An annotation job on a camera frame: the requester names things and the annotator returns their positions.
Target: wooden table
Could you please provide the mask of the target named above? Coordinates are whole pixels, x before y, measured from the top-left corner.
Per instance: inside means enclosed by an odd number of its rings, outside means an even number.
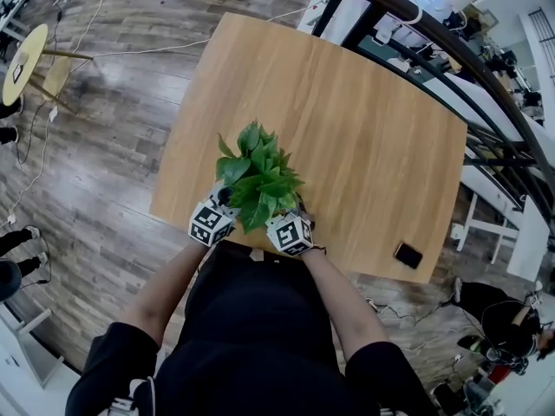
[[[3,81],[2,99],[6,106],[13,105],[27,84],[38,90],[45,100],[54,100],[69,111],[73,110],[57,96],[63,88],[71,69],[69,57],[93,60],[93,57],[64,51],[45,49],[49,28],[41,24],[34,28],[25,38],[10,63],[6,78]],[[61,59],[54,62],[41,85],[36,78],[42,78],[35,72],[41,55],[59,55]]]
[[[294,29],[225,14],[196,69],[160,167],[151,213],[186,229],[214,184],[217,133],[258,119],[292,153],[341,270],[426,283],[453,212],[466,125],[408,81]],[[275,251],[264,231],[234,242]],[[397,262],[401,242],[423,254]]]

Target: black metal railing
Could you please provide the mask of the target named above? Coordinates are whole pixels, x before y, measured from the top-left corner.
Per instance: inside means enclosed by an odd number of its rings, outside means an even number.
[[[534,11],[528,15],[532,20],[536,34],[538,35],[539,44],[544,50],[547,65],[549,66],[549,75],[555,79],[555,33],[553,33],[552,26],[545,16],[542,9]]]
[[[328,1],[328,5],[313,29],[312,34],[314,36],[322,35],[341,1]],[[392,16],[399,20],[414,20],[419,12],[418,7],[409,0],[367,1],[370,2],[370,6],[364,11],[355,26],[345,37],[342,46],[367,57],[373,62],[379,63],[402,78],[413,82],[418,88],[458,115],[467,124],[467,147],[475,154],[472,158],[465,159],[465,165],[478,167],[509,196],[515,208],[521,211],[524,209],[523,195],[530,196],[541,211],[545,221],[550,224],[553,200],[555,199],[555,175],[526,119],[510,94],[507,93],[493,73],[457,36],[426,12],[422,14],[418,23],[410,25],[412,30],[437,45],[464,67],[499,105],[518,131],[522,141],[514,142],[509,140],[491,117],[466,92],[447,78],[436,66],[420,56],[418,51],[407,48],[393,39],[389,40],[387,44],[388,47],[394,49],[404,59],[409,59],[413,65],[418,65],[457,94],[485,121],[489,128],[491,128],[491,131],[465,119],[437,94],[426,88],[413,75],[401,71],[378,55],[372,54],[363,48],[361,42],[367,36],[375,37],[375,26],[384,17]],[[531,167],[535,167],[541,172],[543,180],[531,174]]]

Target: potted plant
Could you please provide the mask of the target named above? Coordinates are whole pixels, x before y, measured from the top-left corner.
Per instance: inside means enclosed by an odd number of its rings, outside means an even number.
[[[278,151],[276,134],[268,134],[256,121],[241,131],[237,145],[239,156],[219,134],[219,149],[225,157],[216,163],[216,180],[224,180],[227,206],[241,210],[238,219],[246,234],[296,208],[296,189],[303,182],[287,166],[291,155],[283,148]]]

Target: wooden floor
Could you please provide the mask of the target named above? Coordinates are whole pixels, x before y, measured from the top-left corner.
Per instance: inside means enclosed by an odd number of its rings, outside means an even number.
[[[74,49],[99,0],[71,0],[63,6],[56,29],[56,47]],[[81,43],[80,52],[156,49],[205,40],[226,11],[270,18],[303,8],[309,0],[106,0],[99,17]],[[48,23],[57,8],[50,0],[32,0],[22,19],[32,26]],[[300,15],[281,20],[295,26]],[[53,280],[17,293],[9,305],[24,319],[39,308],[52,318],[37,335],[76,368],[82,368],[92,339],[102,334],[136,294],[138,288],[180,249],[185,232],[149,216],[148,208],[160,158],[182,96],[193,76],[204,45],[172,53],[99,57],[75,71],[63,98],[78,115],[61,112],[49,127],[43,176],[15,209],[16,228],[38,225],[49,241]],[[49,62],[42,64],[44,70]],[[26,94],[25,112],[3,120],[20,128],[25,150],[38,95]],[[12,144],[0,146],[0,219],[18,193],[38,174],[44,145],[44,107],[36,119],[29,160],[19,166]],[[460,192],[455,216],[466,213]],[[446,241],[429,285],[413,285],[369,276],[351,280],[378,304],[389,304],[401,315],[422,317],[449,295],[455,273],[480,279],[523,296],[525,285],[505,273],[506,258],[488,265],[493,247],[472,235],[462,253]],[[25,244],[10,257],[23,259],[39,251]],[[35,273],[38,279],[45,273]],[[392,339],[404,348],[427,387],[439,380],[470,373],[478,358],[459,353],[455,342],[472,333],[457,309],[441,309],[415,326],[411,317],[397,319],[386,310],[382,318]],[[178,308],[166,332],[171,347],[183,323]]]

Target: black phone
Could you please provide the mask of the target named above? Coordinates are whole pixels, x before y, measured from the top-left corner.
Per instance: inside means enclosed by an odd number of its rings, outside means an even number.
[[[397,248],[397,251],[395,252],[395,259],[404,263],[413,270],[416,270],[418,268],[418,264],[422,260],[422,253],[403,242],[399,245],[399,248]]]

